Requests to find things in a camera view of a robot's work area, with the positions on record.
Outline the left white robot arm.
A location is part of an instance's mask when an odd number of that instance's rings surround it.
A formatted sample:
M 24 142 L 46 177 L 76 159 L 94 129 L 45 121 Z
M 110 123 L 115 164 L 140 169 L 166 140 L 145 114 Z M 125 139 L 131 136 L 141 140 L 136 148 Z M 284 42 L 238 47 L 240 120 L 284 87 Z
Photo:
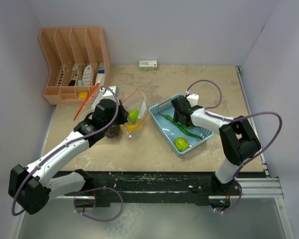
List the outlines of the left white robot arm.
M 55 174 L 74 157 L 105 137 L 109 127 L 128 121 L 128 112 L 119 99 L 102 99 L 92 113 L 79 122 L 72 132 L 53 150 L 23 167 L 10 171 L 8 194 L 13 198 L 11 213 L 17 216 L 16 204 L 33 215 L 49 200 L 72 192 L 88 195 L 95 187 L 93 178 L 82 169 L 64 176 Z

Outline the clear orange-zip bag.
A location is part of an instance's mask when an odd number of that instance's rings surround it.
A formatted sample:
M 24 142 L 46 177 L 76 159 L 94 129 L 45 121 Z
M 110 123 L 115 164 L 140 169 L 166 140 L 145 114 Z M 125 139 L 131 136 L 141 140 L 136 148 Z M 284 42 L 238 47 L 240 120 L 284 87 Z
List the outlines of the clear orange-zip bag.
M 106 126 L 114 116 L 118 92 L 117 86 L 97 83 L 74 118 L 74 131 L 88 135 Z

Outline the yellow banana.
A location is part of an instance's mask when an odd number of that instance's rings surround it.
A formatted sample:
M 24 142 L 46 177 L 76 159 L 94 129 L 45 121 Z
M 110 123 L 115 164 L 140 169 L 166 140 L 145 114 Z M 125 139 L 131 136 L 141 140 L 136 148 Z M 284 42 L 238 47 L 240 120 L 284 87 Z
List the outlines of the yellow banana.
M 143 126 L 142 126 L 142 124 L 138 124 L 138 125 L 135 125 L 135 124 L 130 124 L 130 125 L 128 125 L 128 124 L 124 124 L 123 126 L 122 126 L 122 128 L 124 129 L 124 130 L 126 130 L 128 133 L 132 133 L 132 132 L 136 132 L 136 131 L 139 131 L 139 130 L 141 130 L 142 128 L 143 128 Z

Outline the red grape bunch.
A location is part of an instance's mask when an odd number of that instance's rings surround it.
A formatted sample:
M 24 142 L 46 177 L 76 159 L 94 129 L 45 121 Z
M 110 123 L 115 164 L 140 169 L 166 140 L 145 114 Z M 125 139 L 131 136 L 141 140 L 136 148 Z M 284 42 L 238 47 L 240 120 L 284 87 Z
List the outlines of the red grape bunch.
M 108 127 L 107 132 L 105 133 L 105 136 L 108 138 L 117 138 L 120 136 L 121 127 L 119 124 L 114 124 L 110 127 Z

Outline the light blue plastic basket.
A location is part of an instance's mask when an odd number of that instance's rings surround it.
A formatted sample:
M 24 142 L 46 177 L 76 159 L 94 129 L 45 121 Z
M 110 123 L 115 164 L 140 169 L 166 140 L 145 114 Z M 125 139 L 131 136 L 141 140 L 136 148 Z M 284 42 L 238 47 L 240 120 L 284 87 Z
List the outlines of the light blue plastic basket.
M 160 133 L 163 135 L 166 142 L 170 145 L 170 147 L 173 149 L 174 153 L 181 157 L 184 154 L 193 151 L 195 148 L 197 148 L 199 145 L 207 141 L 213 136 L 213 132 L 200 128 L 200 127 L 185 127 L 185 129 L 193 134 L 196 134 L 203 138 L 203 140 L 200 140 L 198 138 L 194 138 L 191 136 L 187 136 L 184 133 L 182 133 L 176 126 L 174 126 L 170 121 L 166 120 L 164 117 L 160 116 L 159 113 L 164 115 L 169 115 L 173 118 L 174 115 L 174 107 L 171 104 L 171 100 L 175 99 L 176 97 L 181 96 L 180 93 L 173 95 L 168 100 L 163 101 L 161 103 L 155 104 L 152 107 L 149 108 L 149 113 L 151 116 L 151 119 L 153 120 L 155 126 L 158 128 Z M 183 152 L 179 152 L 176 147 L 174 146 L 174 141 L 178 137 L 183 137 L 187 140 L 189 143 L 189 148 Z

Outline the yellow block in organizer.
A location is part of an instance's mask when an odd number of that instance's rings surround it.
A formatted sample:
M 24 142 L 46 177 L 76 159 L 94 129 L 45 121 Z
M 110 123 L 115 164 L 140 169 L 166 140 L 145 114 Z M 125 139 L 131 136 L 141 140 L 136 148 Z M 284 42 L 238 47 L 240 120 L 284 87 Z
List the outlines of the yellow block in organizer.
M 80 92 L 79 93 L 79 99 L 86 99 L 88 97 L 88 92 Z

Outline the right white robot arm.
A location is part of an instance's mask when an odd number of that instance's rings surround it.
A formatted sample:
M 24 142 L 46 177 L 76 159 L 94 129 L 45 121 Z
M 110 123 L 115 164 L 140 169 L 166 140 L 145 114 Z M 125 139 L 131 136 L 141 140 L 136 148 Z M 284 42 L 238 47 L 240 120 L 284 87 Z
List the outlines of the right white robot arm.
M 171 101 L 174 107 L 174 121 L 185 126 L 205 128 L 221 138 L 225 159 L 215 172 L 216 180 L 212 182 L 212 191 L 223 195 L 229 190 L 229 182 L 243 162 L 254 156 L 261 144 L 249 121 L 242 116 L 225 117 L 195 105 L 187 97 L 180 95 Z

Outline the green chili pepper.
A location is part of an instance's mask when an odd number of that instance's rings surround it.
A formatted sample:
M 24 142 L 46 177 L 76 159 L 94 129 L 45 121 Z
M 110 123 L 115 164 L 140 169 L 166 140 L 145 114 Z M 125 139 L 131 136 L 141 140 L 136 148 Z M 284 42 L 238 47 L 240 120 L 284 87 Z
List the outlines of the green chili pepper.
M 202 137 L 196 135 L 196 134 L 193 134 L 193 133 L 190 133 L 188 132 L 185 127 L 177 122 L 174 122 L 173 121 L 173 118 L 169 115 L 164 115 L 164 114 L 161 114 L 159 113 L 160 116 L 164 117 L 166 120 L 170 121 L 174 126 L 176 126 L 182 133 L 184 133 L 185 135 L 187 136 L 191 136 L 191 137 L 194 137 L 194 138 L 198 138 L 200 140 L 203 140 Z

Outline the blue white box in organizer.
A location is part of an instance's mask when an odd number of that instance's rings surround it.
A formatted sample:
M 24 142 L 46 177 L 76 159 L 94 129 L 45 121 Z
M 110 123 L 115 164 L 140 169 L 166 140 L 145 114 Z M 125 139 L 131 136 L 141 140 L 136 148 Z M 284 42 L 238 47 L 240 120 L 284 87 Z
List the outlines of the blue white box in organizer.
M 104 62 L 101 62 L 99 64 L 99 70 L 96 75 L 95 85 L 97 84 L 104 85 L 104 82 L 105 82 L 105 64 Z

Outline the green bumpy fruit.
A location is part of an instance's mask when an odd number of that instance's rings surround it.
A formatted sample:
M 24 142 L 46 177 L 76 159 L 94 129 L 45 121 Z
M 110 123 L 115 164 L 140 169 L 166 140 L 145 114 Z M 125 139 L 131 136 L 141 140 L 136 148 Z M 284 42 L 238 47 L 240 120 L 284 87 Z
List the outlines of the green bumpy fruit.
M 179 152 L 183 152 L 185 150 L 187 150 L 189 148 L 189 143 L 187 142 L 187 140 L 183 137 L 178 137 L 175 141 L 174 141 L 174 146 L 176 147 L 176 149 Z

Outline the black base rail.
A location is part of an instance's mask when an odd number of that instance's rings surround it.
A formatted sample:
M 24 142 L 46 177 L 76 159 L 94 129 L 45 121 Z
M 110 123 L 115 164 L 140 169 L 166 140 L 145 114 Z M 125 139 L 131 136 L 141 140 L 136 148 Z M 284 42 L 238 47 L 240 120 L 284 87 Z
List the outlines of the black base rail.
M 88 184 L 66 195 L 95 199 L 97 207 L 120 202 L 229 206 L 229 199 L 242 191 L 236 181 L 217 183 L 211 172 L 87 171 L 86 174 Z

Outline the orange desk file organizer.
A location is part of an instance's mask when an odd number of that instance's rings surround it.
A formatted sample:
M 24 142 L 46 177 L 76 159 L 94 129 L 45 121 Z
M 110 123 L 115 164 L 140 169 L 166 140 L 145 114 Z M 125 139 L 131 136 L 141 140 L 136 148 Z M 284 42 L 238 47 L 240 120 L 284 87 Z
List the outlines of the orange desk file organizer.
M 101 62 L 104 84 L 109 83 L 111 62 L 102 27 L 44 27 L 39 42 L 50 70 L 43 95 L 51 105 L 82 104 L 85 99 L 79 99 L 79 93 L 92 92 Z M 92 78 L 83 86 L 87 65 L 92 67 Z

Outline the small white green box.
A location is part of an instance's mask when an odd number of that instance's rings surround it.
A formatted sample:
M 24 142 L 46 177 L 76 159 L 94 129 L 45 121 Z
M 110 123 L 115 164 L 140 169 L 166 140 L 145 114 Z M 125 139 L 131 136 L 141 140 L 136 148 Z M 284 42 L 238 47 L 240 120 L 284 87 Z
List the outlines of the small white green box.
M 156 60 L 140 60 L 139 69 L 141 71 L 152 71 L 157 70 L 157 61 Z

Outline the white tube in organizer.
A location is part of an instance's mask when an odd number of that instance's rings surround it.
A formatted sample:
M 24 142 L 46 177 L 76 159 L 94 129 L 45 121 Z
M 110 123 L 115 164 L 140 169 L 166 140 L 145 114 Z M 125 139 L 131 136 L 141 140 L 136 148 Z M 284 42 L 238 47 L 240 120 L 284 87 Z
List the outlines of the white tube in organizer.
M 83 86 L 90 85 L 91 78 L 92 78 L 92 67 L 91 65 L 87 65 L 83 71 L 82 85 Z

